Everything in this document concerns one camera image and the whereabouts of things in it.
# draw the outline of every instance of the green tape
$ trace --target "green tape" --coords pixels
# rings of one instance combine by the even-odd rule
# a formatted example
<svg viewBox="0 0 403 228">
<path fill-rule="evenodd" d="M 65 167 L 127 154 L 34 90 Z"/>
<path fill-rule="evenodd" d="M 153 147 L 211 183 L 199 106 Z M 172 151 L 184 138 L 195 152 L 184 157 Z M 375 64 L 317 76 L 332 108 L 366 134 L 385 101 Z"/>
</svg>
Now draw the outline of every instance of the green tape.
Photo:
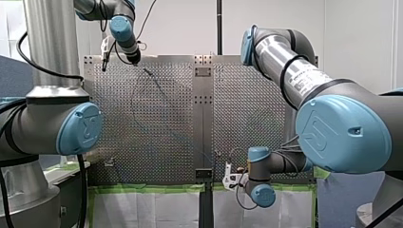
<svg viewBox="0 0 403 228">
<path fill-rule="evenodd" d="M 314 177 L 317 179 L 327 179 L 330 176 L 330 172 L 323 170 L 319 167 L 314 167 Z"/>
<path fill-rule="evenodd" d="M 317 186 L 312 184 L 312 228 L 317 227 Z"/>
<path fill-rule="evenodd" d="M 117 184 L 110 186 L 90 187 L 88 191 L 94 194 L 122 194 L 122 193 L 198 193 L 204 191 L 203 184 L 186 185 L 146 185 L 146 184 Z"/>
<path fill-rule="evenodd" d="M 93 228 L 94 225 L 94 203 L 95 194 L 93 191 L 88 191 L 88 228 Z"/>
<path fill-rule="evenodd" d="M 49 168 L 46 169 L 46 171 L 52 171 L 52 170 L 66 170 L 66 171 L 70 171 L 70 170 L 79 170 L 80 166 L 78 165 L 78 163 L 70 163 L 70 164 L 66 164 L 63 167 L 60 167 L 60 164 L 56 164 L 53 165 Z"/>
</svg>

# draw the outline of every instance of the black cable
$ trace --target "black cable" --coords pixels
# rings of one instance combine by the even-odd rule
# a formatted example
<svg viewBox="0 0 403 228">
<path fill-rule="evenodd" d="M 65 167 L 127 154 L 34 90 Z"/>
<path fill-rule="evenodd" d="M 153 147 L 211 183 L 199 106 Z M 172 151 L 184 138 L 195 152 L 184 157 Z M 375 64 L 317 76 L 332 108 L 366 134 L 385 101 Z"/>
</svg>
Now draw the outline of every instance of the black cable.
<svg viewBox="0 0 403 228">
<path fill-rule="evenodd" d="M 32 67 L 34 67 L 34 68 L 36 68 L 36 69 L 38 69 L 38 70 L 40 70 L 40 71 L 43 71 L 43 72 L 47 73 L 47 74 L 50 74 L 50 75 L 52 75 L 52 76 L 55 76 L 55 77 L 67 78 L 67 79 L 79 79 L 80 81 L 83 81 L 83 80 L 84 80 L 84 77 L 83 77 L 83 76 L 79 76 L 79 75 L 66 75 L 66 74 L 57 73 L 57 72 L 51 71 L 51 70 L 49 70 L 49 69 L 43 68 L 43 67 L 41 67 L 41 66 L 35 64 L 33 61 L 31 61 L 31 59 L 29 59 L 29 58 L 24 54 L 24 52 L 21 50 L 21 45 L 22 45 L 24 39 L 27 37 L 27 35 L 28 35 L 28 32 L 26 31 L 26 32 L 24 33 L 24 35 L 21 36 L 21 38 L 18 40 L 18 42 L 17 42 L 17 51 L 18 51 L 18 53 L 21 55 L 21 57 L 22 57 L 25 61 L 27 61 L 27 63 L 28 63 L 29 65 L 31 65 Z"/>
<path fill-rule="evenodd" d="M 147 13 L 147 15 L 146 15 L 146 17 L 145 17 L 145 19 L 143 21 L 142 29 L 140 29 L 140 32 L 139 32 L 139 35 L 137 36 L 137 39 L 140 39 L 140 37 L 142 36 L 143 30 L 144 30 L 144 27 L 145 27 L 145 23 L 147 22 L 148 17 L 150 16 L 150 13 L 151 13 L 152 9 L 154 8 L 154 5 L 155 5 L 156 2 L 157 2 L 157 0 L 154 0 L 154 2 L 152 2 L 151 7 L 148 10 L 148 13 Z"/>
<path fill-rule="evenodd" d="M 384 213 L 382 213 L 378 218 L 373 220 L 368 226 L 365 228 L 374 228 L 377 226 L 380 222 L 382 222 L 385 218 L 387 218 L 389 215 L 391 215 L 393 212 L 395 212 L 397 209 L 399 209 L 401 206 L 403 206 L 403 199 L 399 200 L 396 202 L 393 206 L 388 208 Z"/>
<path fill-rule="evenodd" d="M 289 67 L 295 60 L 300 59 L 300 58 L 303 58 L 303 59 L 305 59 L 306 61 L 309 62 L 309 58 L 308 58 L 306 55 L 301 55 L 301 54 L 296 55 L 296 56 L 294 56 L 292 59 L 290 59 L 289 61 L 287 61 L 287 63 L 285 63 L 284 67 L 282 68 L 281 74 L 280 74 L 280 76 L 279 76 L 279 89 L 280 89 L 280 91 L 281 91 L 282 98 L 284 98 L 285 102 L 286 102 L 289 106 L 291 106 L 294 110 L 297 110 L 297 108 L 296 108 L 295 105 L 293 105 L 293 103 L 290 101 L 290 99 L 288 98 L 288 96 L 287 96 L 287 94 L 286 94 L 286 92 L 285 92 L 285 88 L 284 88 L 285 82 L 284 82 L 284 81 L 285 81 L 285 73 L 287 72 L 288 67 Z"/>
<path fill-rule="evenodd" d="M 217 0 L 217 54 L 222 55 L 222 0 Z"/>
<path fill-rule="evenodd" d="M 134 7 L 133 3 L 131 3 L 129 0 L 124 0 L 124 1 L 130 7 L 131 11 L 133 12 L 133 16 L 134 16 L 133 20 L 135 20 L 136 19 L 136 14 L 134 12 L 135 7 Z"/>
<path fill-rule="evenodd" d="M 107 9 L 104 0 L 100 0 L 100 13 L 105 20 L 104 26 L 103 26 L 103 20 L 100 21 L 101 32 L 105 32 L 107 27 Z"/>
<path fill-rule="evenodd" d="M 253 206 L 253 207 L 245 207 L 245 206 L 243 206 L 242 203 L 240 203 L 240 198 L 239 198 L 239 196 L 238 196 L 238 192 L 239 192 L 239 189 L 240 189 L 240 182 L 242 181 L 243 175 L 244 175 L 245 173 L 246 173 L 246 169 L 243 169 L 242 175 L 240 176 L 240 181 L 238 181 L 238 184 L 237 184 L 237 190 L 236 190 L 236 193 L 235 193 L 235 198 L 237 199 L 237 203 L 240 205 L 241 208 L 243 208 L 244 210 L 247 210 L 247 211 L 251 211 L 251 210 L 257 208 L 258 205 L 256 204 L 256 205 Z"/>
<path fill-rule="evenodd" d="M 110 59 L 110 53 L 112 52 L 112 49 L 115 46 L 116 46 L 116 40 L 115 40 L 115 42 L 113 42 L 112 46 L 110 47 L 109 51 L 106 54 L 106 57 L 104 58 L 104 60 L 102 62 L 102 72 L 106 71 L 107 63 L 109 63 L 109 59 Z"/>
<path fill-rule="evenodd" d="M 83 155 L 77 155 L 77 160 L 80 166 L 80 174 L 81 174 L 81 209 L 77 227 L 84 228 L 86 225 L 86 205 L 87 205 L 86 165 L 84 163 Z"/>
</svg>

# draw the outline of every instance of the perforated metal panel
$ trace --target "perforated metal panel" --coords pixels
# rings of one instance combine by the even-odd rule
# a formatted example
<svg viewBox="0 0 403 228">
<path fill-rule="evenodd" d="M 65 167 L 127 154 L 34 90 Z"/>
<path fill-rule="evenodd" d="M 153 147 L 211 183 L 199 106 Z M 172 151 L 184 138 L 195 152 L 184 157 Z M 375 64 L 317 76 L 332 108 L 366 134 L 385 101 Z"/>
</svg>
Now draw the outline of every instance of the perforated metal panel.
<svg viewBox="0 0 403 228">
<path fill-rule="evenodd" d="M 283 143 L 285 106 L 278 87 L 252 67 L 243 66 L 239 56 L 215 56 L 213 148 L 216 181 L 222 180 L 225 161 L 231 154 L 233 167 L 246 167 L 247 149 Z M 273 182 L 307 183 L 313 173 L 292 178 L 273 176 Z"/>
<path fill-rule="evenodd" d="M 202 57 L 143 57 L 128 66 L 112 57 L 102 72 L 99 56 L 86 57 L 86 90 L 105 118 L 89 157 L 89 184 L 193 183 L 196 167 L 212 166 L 206 157 L 221 181 L 231 149 L 241 148 L 232 155 L 238 167 L 246 166 L 250 146 L 279 148 L 284 102 L 278 87 L 242 66 L 239 56 L 208 57 L 207 68 L 195 58 Z M 311 178 L 275 175 L 284 183 Z"/>
<path fill-rule="evenodd" d="M 192 58 L 112 59 L 106 72 L 99 57 L 87 58 L 105 121 L 90 184 L 194 182 Z"/>
</svg>

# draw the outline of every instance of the white paper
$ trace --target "white paper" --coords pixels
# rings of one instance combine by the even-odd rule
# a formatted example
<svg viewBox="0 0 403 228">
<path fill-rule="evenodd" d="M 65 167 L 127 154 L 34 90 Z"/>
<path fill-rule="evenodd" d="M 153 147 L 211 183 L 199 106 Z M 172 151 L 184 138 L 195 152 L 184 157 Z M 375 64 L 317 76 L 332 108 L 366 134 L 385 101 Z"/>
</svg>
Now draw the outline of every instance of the white paper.
<svg viewBox="0 0 403 228">
<path fill-rule="evenodd" d="M 94 199 L 94 228 L 138 228 L 137 194 L 102 194 Z"/>
<path fill-rule="evenodd" d="M 155 204 L 157 227 L 199 227 L 199 193 L 156 194 Z"/>
</svg>

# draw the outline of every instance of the blue joint cap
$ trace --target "blue joint cap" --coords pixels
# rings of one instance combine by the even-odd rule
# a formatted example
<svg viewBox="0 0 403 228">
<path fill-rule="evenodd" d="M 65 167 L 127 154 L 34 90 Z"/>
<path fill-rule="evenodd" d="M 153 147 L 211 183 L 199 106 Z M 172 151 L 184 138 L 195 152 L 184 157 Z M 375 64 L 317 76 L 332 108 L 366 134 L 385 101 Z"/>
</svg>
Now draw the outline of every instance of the blue joint cap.
<svg viewBox="0 0 403 228">
<path fill-rule="evenodd" d="M 314 167 L 314 164 L 306 158 L 305 160 L 305 166 L 303 166 L 302 172 L 308 172 Z"/>
<path fill-rule="evenodd" d="M 125 16 L 114 16 L 110 20 L 110 32 L 118 42 L 126 42 L 133 36 L 133 26 Z"/>
<path fill-rule="evenodd" d="M 252 29 L 243 33 L 242 46 L 240 48 L 240 61 L 245 66 L 252 66 Z"/>
<path fill-rule="evenodd" d="M 64 156 L 86 153 L 98 141 L 102 122 L 97 105 L 83 103 L 76 106 L 59 130 L 57 152 Z"/>
<path fill-rule="evenodd" d="M 270 155 L 270 150 L 266 146 L 255 146 L 248 149 L 248 160 L 250 162 L 259 162 Z"/>
<path fill-rule="evenodd" d="M 371 173 L 392 154 L 391 135 L 382 119 L 348 97 L 324 95 L 307 102 L 297 114 L 296 129 L 305 156 L 329 171 Z"/>
<path fill-rule="evenodd" d="M 252 201 L 259 207 L 267 208 L 276 201 L 276 192 L 269 184 L 259 184 L 251 192 Z"/>
</svg>

